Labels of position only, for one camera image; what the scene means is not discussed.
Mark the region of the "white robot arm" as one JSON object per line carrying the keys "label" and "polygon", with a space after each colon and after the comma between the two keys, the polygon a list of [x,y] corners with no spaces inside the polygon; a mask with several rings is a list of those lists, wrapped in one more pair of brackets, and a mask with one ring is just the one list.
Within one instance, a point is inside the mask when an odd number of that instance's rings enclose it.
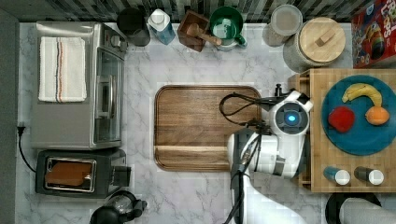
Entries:
{"label": "white robot arm", "polygon": [[313,104],[298,91],[245,99],[266,110],[268,120],[243,122],[243,128],[229,137],[233,208],[223,224],[307,224],[298,213],[258,192],[251,175],[259,172],[291,179],[302,171]]}

